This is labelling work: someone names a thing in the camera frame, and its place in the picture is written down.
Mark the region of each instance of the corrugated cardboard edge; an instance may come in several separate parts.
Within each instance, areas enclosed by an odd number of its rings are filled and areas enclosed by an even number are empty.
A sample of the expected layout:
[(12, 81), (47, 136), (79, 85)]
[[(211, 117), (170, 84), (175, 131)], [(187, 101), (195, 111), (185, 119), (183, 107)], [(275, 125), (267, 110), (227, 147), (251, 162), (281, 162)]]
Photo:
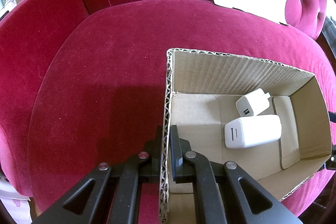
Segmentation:
[[(162, 146), (161, 146), (161, 172), (160, 172), (160, 192), (159, 192), (159, 220), (161, 223), (167, 222), (167, 213), (169, 212), (169, 185), (168, 185), (168, 144), (169, 144), (169, 127), (170, 127), (170, 106), (171, 98), (173, 95), (172, 90), (172, 77), (173, 77), (173, 53), (174, 52), (188, 52), (188, 53), (198, 53), (198, 54), (208, 54), (208, 55), (220, 55), (220, 56), (239, 56), (248, 59), (259, 60), (262, 62), (273, 63), (283, 67), (293, 68), (299, 71), (308, 72), (302, 69), (295, 68), (293, 66), (285, 65), (280, 62), (275, 62), (269, 59), (261, 59), (256, 57), (250, 57), (245, 55), (228, 54), (223, 52), (210, 52), (201, 50), (191, 50), (185, 48), (171, 48), (167, 50), (167, 74), (166, 74), (166, 93), (165, 93), (165, 108), (163, 116), (163, 132), (162, 132)], [(281, 200), (284, 200), (290, 196), (297, 188), (299, 188), (303, 183), (308, 180), (306, 178), (289, 193), (287, 193)]]
[[(275, 105), (274, 105), (274, 98), (272, 98), (272, 107), (273, 107), (274, 114), (277, 115), (277, 110), (275, 109)], [(282, 170), (284, 170), (282, 166), (281, 139), (279, 139), (279, 150), (280, 150), (280, 167)]]

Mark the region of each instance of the white charger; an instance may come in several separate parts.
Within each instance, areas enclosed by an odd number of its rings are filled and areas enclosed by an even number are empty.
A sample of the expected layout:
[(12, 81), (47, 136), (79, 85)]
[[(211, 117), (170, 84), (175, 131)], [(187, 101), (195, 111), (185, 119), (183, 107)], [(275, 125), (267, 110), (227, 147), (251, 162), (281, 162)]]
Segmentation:
[(258, 88), (246, 95), (243, 95), (236, 102), (236, 107), (241, 117), (256, 116), (269, 108), (268, 98), (270, 94), (266, 94), (261, 88)]
[(224, 128), (227, 148), (247, 148), (280, 139), (281, 122), (278, 115), (240, 117)]

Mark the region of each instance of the cardboard box flap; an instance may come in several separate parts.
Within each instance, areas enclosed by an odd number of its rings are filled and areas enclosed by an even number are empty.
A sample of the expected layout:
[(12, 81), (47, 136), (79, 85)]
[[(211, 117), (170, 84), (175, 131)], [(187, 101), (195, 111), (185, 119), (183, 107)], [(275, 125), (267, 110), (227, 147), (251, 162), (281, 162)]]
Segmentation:
[(280, 163), (286, 169), (300, 160), (299, 139), (295, 122), (295, 114), (288, 96), (275, 96), (272, 98), (274, 114), (281, 122)]
[(168, 224), (196, 224), (193, 194), (169, 195)]
[(314, 76), (290, 98), (295, 112), (301, 159), (330, 155), (331, 134), (317, 134), (317, 132), (330, 132), (330, 122), (316, 77)]
[(173, 55), (173, 91), (182, 93), (246, 94), (262, 88), (271, 95), (288, 96), (314, 75), (271, 60), (233, 54), (178, 49)]
[(178, 125), (179, 137), (210, 161), (222, 161), (219, 103), (213, 95), (179, 94), (172, 98), (171, 124)]
[(321, 167), (321, 162), (325, 162), (328, 158), (329, 156), (314, 160), (300, 160), (281, 172), (258, 180), (258, 183), (276, 199), (283, 200), (312, 177), (312, 174)]

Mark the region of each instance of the metal screw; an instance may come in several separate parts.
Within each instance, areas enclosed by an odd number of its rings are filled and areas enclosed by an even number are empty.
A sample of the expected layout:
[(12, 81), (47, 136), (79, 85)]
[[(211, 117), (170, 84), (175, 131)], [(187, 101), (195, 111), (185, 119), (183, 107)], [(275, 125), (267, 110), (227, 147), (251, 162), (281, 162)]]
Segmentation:
[(196, 157), (196, 153), (194, 151), (188, 151), (187, 153), (185, 153), (185, 156), (188, 158), (188, 159), (193, 159)]
[(146, 158), (148, 158), (149, 157), (149, 154), (147, 153), (147, 152), (140, 152), (139, 154), (138, 154), (138, 157), (140, 158), (140, 159), (146, 159)]
[(237, 168), (237, 164), (234, 161), (228, 161), (226, 163), (226, 168), (228, 169), (236, 169)]
[(102, 162), (98, 165), (98, 168), (99, 170), (102, 170), (102, 171), (107, 170), (107, 168), (109, 168), (109, 164), (106, 162)]

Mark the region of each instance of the red velvet sofa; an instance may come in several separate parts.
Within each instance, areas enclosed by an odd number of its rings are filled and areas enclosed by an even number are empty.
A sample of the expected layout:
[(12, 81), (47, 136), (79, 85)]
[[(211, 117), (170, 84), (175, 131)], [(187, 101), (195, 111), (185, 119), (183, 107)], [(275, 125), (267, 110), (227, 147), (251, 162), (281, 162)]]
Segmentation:
[[(283, 26), (211, 0), (23, 0), (0, 23), (2, 169), (43, 211), (98, 163), (140, 151), (162, 124), (171, 47), (314, 72), (336, 111), (335, 74), (314, 41), (325, 9), (326, 0), (287, 0)], [(316, 173), (283, 203), (299, 215), (332, 175)], [(157, 185), (141, 204), (139, 223), (157, 223)]]

